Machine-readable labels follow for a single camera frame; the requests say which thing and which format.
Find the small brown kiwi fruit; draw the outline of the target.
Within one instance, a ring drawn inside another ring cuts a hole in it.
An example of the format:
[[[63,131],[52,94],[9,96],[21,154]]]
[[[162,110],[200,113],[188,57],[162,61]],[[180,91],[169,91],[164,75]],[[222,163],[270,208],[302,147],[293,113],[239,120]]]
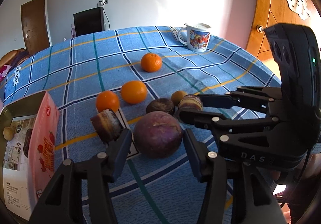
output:
[[[187,95],[186,91],[176,91],[171,95],[171,101],[174,106],[178,106],[180,101]]]

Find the large purple round fruit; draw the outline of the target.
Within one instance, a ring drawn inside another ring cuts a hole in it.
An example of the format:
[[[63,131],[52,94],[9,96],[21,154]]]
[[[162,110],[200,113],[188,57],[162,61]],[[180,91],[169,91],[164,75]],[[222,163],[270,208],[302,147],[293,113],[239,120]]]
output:
[[[151,159],[164,159],[173,155],[181,145],[182,128],[175,117],[154,111],[136,123],[133,137],[141,154]]]

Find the dark purple passion fruit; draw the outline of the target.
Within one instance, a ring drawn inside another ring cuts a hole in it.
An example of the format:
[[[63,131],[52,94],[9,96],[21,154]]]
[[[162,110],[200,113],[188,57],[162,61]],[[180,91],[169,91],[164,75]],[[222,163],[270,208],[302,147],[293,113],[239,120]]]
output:
[[[146,107],[147,114],[154,111],[163,111],[170,115],[174,115],[175,106],[174,106],[174,103],[167,98],[158,98],[150,102]]]

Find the mandarin orange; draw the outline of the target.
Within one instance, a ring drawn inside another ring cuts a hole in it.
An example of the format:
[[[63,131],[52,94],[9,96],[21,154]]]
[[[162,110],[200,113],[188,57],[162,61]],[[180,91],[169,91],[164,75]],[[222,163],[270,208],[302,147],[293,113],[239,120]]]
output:
[[[157,54],[147,53],[141,58],[140,65],[145,72],[157,72],[162,67],[162,59]]]

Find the large orange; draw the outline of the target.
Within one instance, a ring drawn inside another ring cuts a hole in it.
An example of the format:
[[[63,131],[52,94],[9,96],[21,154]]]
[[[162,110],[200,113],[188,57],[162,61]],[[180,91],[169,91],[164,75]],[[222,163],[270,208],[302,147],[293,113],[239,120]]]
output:
[[[133,80],[122,85],[122,99],[129,104],[138,104],[147,97],[147,88],[145,84],[138,80]]]

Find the printed white ceramic mug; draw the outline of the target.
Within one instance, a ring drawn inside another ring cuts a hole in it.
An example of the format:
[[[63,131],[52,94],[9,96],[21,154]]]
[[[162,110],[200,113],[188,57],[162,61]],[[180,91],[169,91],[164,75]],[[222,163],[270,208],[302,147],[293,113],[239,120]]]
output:
[[[189,50],[203,53],[207,50],[210,41],[211,27],[204,23],[197,23],[193,25],[186,25],[181,28],[177,34],[179,41],[185,45]],[[186,39],[180,38],[181,32],[186,31]]]

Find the pink metal tin box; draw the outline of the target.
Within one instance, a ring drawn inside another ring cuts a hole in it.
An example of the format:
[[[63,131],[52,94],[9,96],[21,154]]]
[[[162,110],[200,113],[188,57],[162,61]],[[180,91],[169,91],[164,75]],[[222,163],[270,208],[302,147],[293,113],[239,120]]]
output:
[[[1,111],[1,201],[27,222],[54,175],[59,111],[46,90],[18,99]],[[11,141],[3,129],[11,127]]]

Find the small yellow fruit in tin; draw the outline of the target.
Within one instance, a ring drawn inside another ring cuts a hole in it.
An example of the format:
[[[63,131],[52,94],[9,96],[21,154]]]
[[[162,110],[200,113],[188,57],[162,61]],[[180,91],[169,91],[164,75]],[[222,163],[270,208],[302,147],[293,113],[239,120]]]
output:
[[[3,129],[3,137],[7,140],[7,141],[11,141],[14,137],[14,130],[11,127],[5,127]]]

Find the blue plaid tablecloth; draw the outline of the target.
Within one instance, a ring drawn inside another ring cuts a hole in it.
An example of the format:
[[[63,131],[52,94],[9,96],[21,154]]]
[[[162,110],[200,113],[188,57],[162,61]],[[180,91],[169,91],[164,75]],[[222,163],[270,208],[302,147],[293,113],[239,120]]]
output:
[[[104,150],[91,118],[104,90],[120,95],[125,83],[142,83],[146,98],[120,102],[118,118],[131,130],[142,129],[150,102],[188,94],[224,94],[239,86],[280,86],[262,62],[235,44],[212,36],[197,53],[179,41],[176,28],[135,27],[88,34],[55,44],[26,60],[19,81],[10,73],[1,83],[9,104],[47,90],[59,112],[56,164],[82,162]],[[111,185],[119,223],[196,223],[205,184],[193,175],[186,150],[150,159],[134,142],[121,177]]]

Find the orange wooden door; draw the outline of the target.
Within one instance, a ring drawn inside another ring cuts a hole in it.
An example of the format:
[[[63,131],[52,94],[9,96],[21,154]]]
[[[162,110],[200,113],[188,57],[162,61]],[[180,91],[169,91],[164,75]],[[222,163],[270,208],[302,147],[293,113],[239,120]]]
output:
[[[277,23],[310,27],[320,44],[318,0],[256,0],[256,8],[246,50],[266,64],[276,67],[264,29]]]

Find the brown leather sofa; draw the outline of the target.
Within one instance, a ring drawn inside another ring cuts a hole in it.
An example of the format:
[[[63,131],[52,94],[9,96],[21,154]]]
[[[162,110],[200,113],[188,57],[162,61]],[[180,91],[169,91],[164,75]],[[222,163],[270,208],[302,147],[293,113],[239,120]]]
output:
[[[30,57],[29,52],[24,49],[16,49],[6,53],[0,60],[0,82],[2,82],[7,74],[16,66],[23,63]]]

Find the black television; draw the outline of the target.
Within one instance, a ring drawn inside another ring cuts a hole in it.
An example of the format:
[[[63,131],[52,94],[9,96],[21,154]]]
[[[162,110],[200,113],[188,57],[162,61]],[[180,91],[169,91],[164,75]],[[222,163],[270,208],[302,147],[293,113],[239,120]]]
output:
[[[76,36],[105,31],[102,7],[91,8],[73,14]]]

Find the dark brown interior door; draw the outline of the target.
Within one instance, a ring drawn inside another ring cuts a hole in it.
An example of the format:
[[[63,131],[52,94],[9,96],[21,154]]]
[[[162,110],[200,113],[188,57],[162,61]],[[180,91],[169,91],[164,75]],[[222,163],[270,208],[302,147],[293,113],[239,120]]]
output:
[[[45,10],[45,0],[31,0],[21,5],[24,44],[30,56],[50,46]]]

